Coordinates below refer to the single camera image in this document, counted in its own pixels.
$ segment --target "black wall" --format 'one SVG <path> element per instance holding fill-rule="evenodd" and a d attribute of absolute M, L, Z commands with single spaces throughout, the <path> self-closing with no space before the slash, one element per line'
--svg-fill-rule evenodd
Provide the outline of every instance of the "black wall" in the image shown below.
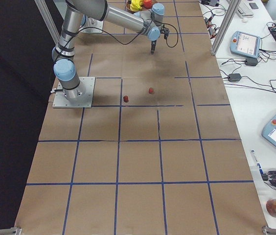
<path fill-rule="evenodd" d="M 0 0 L 0 229 L 14 226 L 22 200 L 54 81 L 53 47 L 34 0 Z"/>

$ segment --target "keyboard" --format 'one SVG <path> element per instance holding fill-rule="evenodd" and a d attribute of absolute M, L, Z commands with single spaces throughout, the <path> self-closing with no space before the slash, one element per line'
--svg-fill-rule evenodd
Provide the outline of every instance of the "keyboard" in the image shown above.
<path fill-rule="evenodd" d="M 251 18 L 253 17 L 253 11 L 241 0 L 237 11 L 236 11 L 237 15 L 240 18 Z"/>

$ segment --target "robotic arm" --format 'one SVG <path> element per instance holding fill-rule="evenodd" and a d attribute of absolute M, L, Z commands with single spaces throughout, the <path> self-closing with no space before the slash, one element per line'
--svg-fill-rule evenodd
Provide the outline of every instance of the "robotic arm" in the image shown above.
<path fill-rule="evenodd" d="M 154 4 L 150 10 L 135 14 L 111 6 L 107 0 L 66 0 L 66 3 L 67 11 L 61 37 L 52 51 L 52 58 L 55 62 L 54 73 L 63 87 L 64 97 L 70 103 L 80 103 L 86 93 L 86 86 L 80 81 L 73 63 L 74 37 L 79 33 L 84 15 L 146 35 L 151 41 L 151 53 L 154 52 L 156 41 L 161 33 L 164 34 L 164 38 L 168 37 L 169 30 L 162 24 L 164 6 L 160 3 Z"/>

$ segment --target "white table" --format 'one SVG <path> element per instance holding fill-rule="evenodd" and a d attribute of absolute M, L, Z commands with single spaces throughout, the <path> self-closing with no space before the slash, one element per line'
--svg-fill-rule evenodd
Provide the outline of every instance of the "white table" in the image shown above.
<path fill-rule="evenodd" d="M 243 23 L 242 19 L 235 14 L 224 36 L 224 40 L 216 53 L 216 57 L 219 68 L 227 74 L 232 73 L 239 66 L 233 62 L 226 63 L 225 65 L 221 64 L 230 58 L 235 60 L 243 58 L 230 52 L 229 45 L 233 33 L 235 31 L 242 31 L 264 37 L 269 34 L 266 23 L 272 21 L 260 0 L 242 1 L 246 4 L 255 2 L 259 9 L 253 10 L 254 17 L 248 18 L 247 23 Z M 226 9 L 228 8 L 226 0 L 220 0 L 220 3 Z M 203 13 L 207 12 L 206 7 L 201 6 L 201 9 Z M 223 17 L 215 16 L 212 23 L 220 26 L 222 20 Z M 276 50 L 276 42 L 271 35 L 263 39 L 262 48 Z M 242 76 L 249 76 L 252 80 L 261 84 L 269 84 L 270 79 L 276 79 L 276 60 L 269 61 L 268 63 L 261 62 L 256 67 L 248 67 L 243 64 L 235 73 L 240 73 Z M 237 84 L 268 89 L 268 87 L 261 87 L 246 78 L 242 78 Z M 264 184 L 260 176 L 259 168 L 256 166 L 256 162 L 250 153 L 251 150 L 255 151 L 255 155 L 264 172 L 276 169 L 276 148 L 261 136 L 264 125 L 276 114 L 276 94 L 231 85 L 225 86 L 264 216 L 268 226 L 276 229 L 276 218 L 270 216 L 265 207 L 269 199 L 276 198 L 276 190 Z"/>

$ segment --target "red ball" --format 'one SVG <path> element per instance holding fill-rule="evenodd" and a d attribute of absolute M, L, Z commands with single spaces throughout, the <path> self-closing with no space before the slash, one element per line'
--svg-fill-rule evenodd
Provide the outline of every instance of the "red ball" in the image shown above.
<path fill-rule="evenodd" d="M 124 100 L 125 103 L 128 103 L 128 101 L 129 101 L 128 96 L 124 95 L 123 100 Z"/>
<path fill-rule="evenodd" d="M 152 87 L 149 88 L 149 94 L 154 94 L 154 89 Z"/>

